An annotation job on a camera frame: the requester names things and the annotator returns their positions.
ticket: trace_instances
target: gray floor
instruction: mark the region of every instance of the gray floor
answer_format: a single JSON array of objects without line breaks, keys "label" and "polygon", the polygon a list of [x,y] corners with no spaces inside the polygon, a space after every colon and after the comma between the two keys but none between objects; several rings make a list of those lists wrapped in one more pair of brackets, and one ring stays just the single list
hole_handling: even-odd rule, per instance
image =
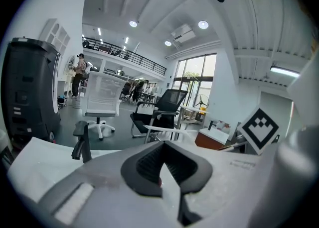
[{"label": "gray floor", "polygon": [[[132,146],[143,144],[144,138],[132,138],[131,126],[132,120],[130,114],[135,111],[136,105],[130,103],[120,103],[120,115],[116,117],[101,117],[107,124],[115,128],[115,132],[110,137],[99,140],[96,129],[89,130],[89,139],[91,149],[94,150],[119,150]],[[83,117],[81,109],[74,109],[69,100],[68,106],[60,110],[61,122],[60,129],[57,132],[55,139],[60,145],[74,147],[77,138],[72,135],[75,128],[75,123],[81,120],[95,120],[94,117]]]}]

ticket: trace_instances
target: mesh chair back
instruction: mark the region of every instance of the mesh chair back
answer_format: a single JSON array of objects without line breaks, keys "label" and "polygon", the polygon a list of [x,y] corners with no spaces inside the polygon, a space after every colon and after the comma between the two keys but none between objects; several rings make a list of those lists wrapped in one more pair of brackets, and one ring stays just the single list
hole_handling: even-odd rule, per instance
[{"label": "mesh chair back", "polygon": [[125,80],[109,74],[91,71],[85,97],[88,113],[116,114]]},{"label": "mesh chair back", "polygon": [[156,107],[160,111],[176,112],[182,101],[185,99],[188,91],[169,89],[160,98]]}]

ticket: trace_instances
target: white office chair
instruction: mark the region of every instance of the white office chair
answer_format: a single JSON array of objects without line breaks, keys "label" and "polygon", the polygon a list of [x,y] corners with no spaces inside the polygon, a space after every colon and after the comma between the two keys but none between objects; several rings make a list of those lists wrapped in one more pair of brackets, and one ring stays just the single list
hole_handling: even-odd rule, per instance
[{"label": "white office chair", "polygon": [[96,117],[96,121],[87,121],[88,128],[96,127],[100,140],[103,140],[101,128],[110,128],[115,132],[115,128],[105,121],[100,121],[100,117],[119,115],[121,102],[119,98],[125,82],[109,74],[90,72],[85,95],[81,97],[81,109],[83,116]]}]

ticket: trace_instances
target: recessed light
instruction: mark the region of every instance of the recessed light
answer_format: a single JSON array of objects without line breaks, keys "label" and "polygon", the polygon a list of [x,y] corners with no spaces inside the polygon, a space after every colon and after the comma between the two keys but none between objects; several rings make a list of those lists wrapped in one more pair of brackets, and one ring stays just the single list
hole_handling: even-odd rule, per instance
[{"label": "recessed light", "polygon": [[294,77],[294,78],[297,78],[299,77],[299,73],[295,72],[295,71],[290,71],[290,70],[286,70],[286,69],[283,69],[283,68],[279,68],[279,67],[271,67],[270,71],[272,72],[276,72],[276,73],[280,73],[280,74],[284,74],[284,75],[287,75],[287,76],[291,76],[291,77]]},{"label": "recessed light", "polygon": [[130,22],[130,26],[131,27],[136,27],[136,26],[138,26],[138,23],[136,23],[135,21],[131,21]]},{"label": "recessed light", "polygon": [[201,29],[207,29],[208,28],[208,22],[206,21],[201,21],[198,23],[199,28]]}]

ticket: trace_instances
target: ceiling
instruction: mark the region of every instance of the ceiling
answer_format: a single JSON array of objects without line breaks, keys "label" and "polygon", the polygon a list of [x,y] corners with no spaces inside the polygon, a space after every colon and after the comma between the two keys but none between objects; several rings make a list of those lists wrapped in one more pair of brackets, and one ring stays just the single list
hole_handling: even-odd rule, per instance
[{"label": "ceiling", "polygon": [[[102,65],[102,60],[101,59],[98,59],[96,57],[91,57],[91,56],[88,56],[88,55],[85,56],[85,61],[92,63],[93,66],[95,66],[98,69],[100,69],[100,67]],[[129,67],[126,67],[126,66],[119,66],[118,64],[111,63],[111,62],[107,62],[106,63],[105,69],[110,69],[110,70],[113,70],[113,71],[117,71],[117,70],[120,69],[120,70],[124,71],[126,76],[130,76],[131,78],[134,78],[134,79],[143,77],[144,79],[147,79],[150,82],[158,82],[159,81],[158,79],[150,77],[149,75],[143,74],[143,73],[141,73],[141,72],[139,72],[137,70],[133,70],[133,69],[131,69]]]},{"label": "ceiling", "polygon": [[[208,29],[198,27],[201,20]],[[292,78],[273,75],[271,66],[299,72],[311,56],[313,26],[297,0],[85,0],[83,24],[88,36],[99,37],[100,27],[105,41],[123,46],[128,36],[130,50],[141,42],[167,56],[220,39],[235,79],[288,85]],[[165,46],[183,24],[196,37]]]}]

